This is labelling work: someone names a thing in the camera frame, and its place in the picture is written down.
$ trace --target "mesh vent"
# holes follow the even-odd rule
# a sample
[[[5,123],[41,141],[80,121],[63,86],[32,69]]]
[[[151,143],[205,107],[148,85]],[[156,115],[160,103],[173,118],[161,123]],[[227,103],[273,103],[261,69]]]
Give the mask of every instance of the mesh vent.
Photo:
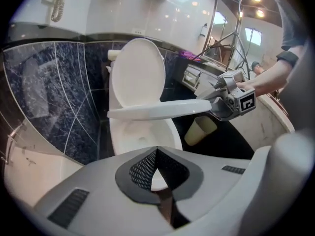
[[[48,219],[63,228],[67,228],[81,208],[88,194],[88,191],[75,189]]]
[[[245,171],[245,169],[237,168],[237,167],[233,167],[233,166],[229,166],[229,165],[224,166],[222,168],[222,170],[229,171],[229,172],[236,173],[236,174],[240,174],[240,175],[242,175]]]
[[[140,188],[151,191],[152,178],[157,169],[171,190],[176,189],[189,177],[187,167],[157,149],[131,167],[131,181]]]
[[[151,191],[152,178],[156,171],[156,152],[133,165],[129,171],[131,181],[142,189]]]
[[[176,189],[189,177],[189,170],[183,164],[158,150],[157,168],[171,190]]]

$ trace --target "person's arm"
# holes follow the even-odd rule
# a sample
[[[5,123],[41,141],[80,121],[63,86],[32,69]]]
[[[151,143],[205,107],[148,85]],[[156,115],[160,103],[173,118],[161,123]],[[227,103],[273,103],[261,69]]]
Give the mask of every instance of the person's arm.
[[[303,46],[291,47],[289,51],[293,52],[297,57],[301,57]],[[275,90],[283,88],[286,85],[286,79],[292,69],[293,67],[289,62],[280,60],[264,73],[250,81],[237,83],[237,86],[245,90],[254,88],[257,97],[263,94],[271,93]]]

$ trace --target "white wall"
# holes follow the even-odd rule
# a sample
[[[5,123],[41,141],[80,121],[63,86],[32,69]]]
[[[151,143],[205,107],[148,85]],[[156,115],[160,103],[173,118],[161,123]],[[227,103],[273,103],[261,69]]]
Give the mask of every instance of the white wall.
[[[193,6],[193,1],[198,2],[198,6]],[[137,28],[144,30],[147,37],[197,54],[205,42],[205,37],[199,38],[201,27],[205,23],[210,24],[214,1],[92,0],[86,34],[132,34],[133,29]]]
[[[85,34],[90,2],[91,0],[66,0],[63,17],[55,23],[50,20],[52,6],[42,3],[42,0],[24,0],[11,22],[45,24]]]

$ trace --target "wristband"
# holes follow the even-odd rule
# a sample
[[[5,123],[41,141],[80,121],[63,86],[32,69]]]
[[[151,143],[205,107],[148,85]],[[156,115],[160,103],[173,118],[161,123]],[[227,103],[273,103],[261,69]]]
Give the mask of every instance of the wristband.
[[[295,66],[299,57],[297,57],[293,52],[284,51],[277,55],[277,61],[285,60],[290,63],[292,67]]]

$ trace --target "toilet seat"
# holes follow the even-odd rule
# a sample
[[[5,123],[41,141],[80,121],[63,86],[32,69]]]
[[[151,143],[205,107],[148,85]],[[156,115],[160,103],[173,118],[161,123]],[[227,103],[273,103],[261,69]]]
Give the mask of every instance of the toilet seat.
[[[128,42],[111,73],[113,90],[122,107],[159,102],[165,84],[165,66],[153,42],[145,38]]]
[[[198,114],[211,109],[207,100],[176,100],[108,111],[107,117],[120,120],[161,120]]]

